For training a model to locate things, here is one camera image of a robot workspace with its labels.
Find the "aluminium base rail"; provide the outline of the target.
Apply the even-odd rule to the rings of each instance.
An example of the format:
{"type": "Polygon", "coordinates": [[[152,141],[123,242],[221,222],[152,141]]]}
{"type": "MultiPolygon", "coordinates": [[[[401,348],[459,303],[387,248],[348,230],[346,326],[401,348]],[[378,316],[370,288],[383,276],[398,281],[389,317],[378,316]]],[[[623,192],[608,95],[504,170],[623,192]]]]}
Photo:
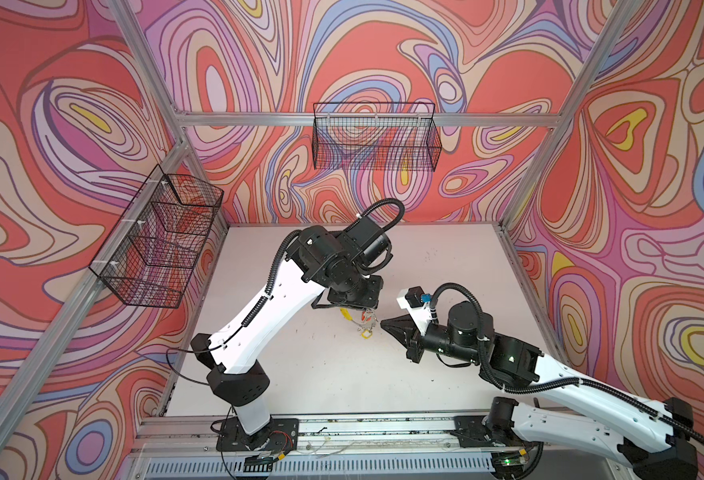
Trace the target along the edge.
{"type": "Polygon", "coordinates": [[[503,468],[534,479],[625,479],[626,468],[574,449],[469,446],[454,413],[300,415],[284,457],[217,449],[222,416],[151,418],[128,456],[126,479],[491,479],[503,468]]]}

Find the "grey keyring with yellow grip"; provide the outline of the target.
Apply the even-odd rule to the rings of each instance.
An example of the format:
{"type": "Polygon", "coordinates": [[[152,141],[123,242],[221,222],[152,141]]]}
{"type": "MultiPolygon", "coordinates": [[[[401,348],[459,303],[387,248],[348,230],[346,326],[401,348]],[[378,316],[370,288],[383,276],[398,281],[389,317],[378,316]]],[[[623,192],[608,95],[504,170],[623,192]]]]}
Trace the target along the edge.
{"type": "Polygon", "coordinates": [[[342,316],[347,321],[356,325],[360,332],[363,328],[370,328],[373,331],[376,328],[376,326],[378,325],[378,318],[377,318],[376,314],[375,314],[375,320],[373,322],[366,323],[363,321],[363,312],[366,310],[371,310],[371,309],[365,309],[365,310],[361,310],[361,311],[349,310],[346,308],[340,309],[342,316]]]}

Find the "aluminium frame extrusion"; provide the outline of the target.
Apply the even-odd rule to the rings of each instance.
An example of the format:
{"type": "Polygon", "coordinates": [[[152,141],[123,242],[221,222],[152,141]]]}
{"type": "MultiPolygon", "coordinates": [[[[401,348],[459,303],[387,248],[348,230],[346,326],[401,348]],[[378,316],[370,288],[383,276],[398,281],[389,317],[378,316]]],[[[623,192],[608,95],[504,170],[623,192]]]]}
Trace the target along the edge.
{"type": "Polygon", "coordinates": [[[490,278],[477,222],[527,191],[617,10],[613,1],[0,1],[0,399],[152,173],[221,190],[176,309],[100,289],[0,451],[0,477],[106,479],[166,398],[197,312],[226,325],[302,224],[340,228],[383,198],[378,313],[399,291],[490,278]]]}

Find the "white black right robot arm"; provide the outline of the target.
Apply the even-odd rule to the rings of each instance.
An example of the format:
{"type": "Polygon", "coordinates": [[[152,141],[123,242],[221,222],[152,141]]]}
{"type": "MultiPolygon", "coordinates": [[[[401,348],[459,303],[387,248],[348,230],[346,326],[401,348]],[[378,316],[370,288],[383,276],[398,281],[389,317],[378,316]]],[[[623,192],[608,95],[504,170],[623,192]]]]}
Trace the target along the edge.
{"type": "Polygon", "coordinates": [[[642,399],[576,372],[538,347],[498,333],[493,317],[470,302],[454,305],[440,323],[428,304],[403,300],[405,314],[382,321],[384,331],[419,363],[427,352],[454,366],[479,367],[500,385],[488,413],[459,417],[464,446],[555,444],[610,459],[640,479],[694,479],[691,407],[682,400],[642,399]]]}

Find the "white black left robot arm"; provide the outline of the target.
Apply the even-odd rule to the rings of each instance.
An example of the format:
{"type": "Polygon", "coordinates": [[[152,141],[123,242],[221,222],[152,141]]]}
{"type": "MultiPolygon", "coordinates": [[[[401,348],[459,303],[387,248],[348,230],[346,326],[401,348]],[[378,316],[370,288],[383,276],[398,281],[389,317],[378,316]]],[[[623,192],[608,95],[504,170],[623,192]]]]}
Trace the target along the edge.
{"type": "Polygon", "coordinates": [[[261,434],[272,420],[263,398],[270,379],[259,363],[261,352],[305,306],[377,309],[384,285],[379,272],[393,257],[387,231],[363,215],[342,230],[290,232],[258,294],[218,332],[193,338],[192,352],[209,369],[207,384],[234,409],[247,436],[261,434]]]}

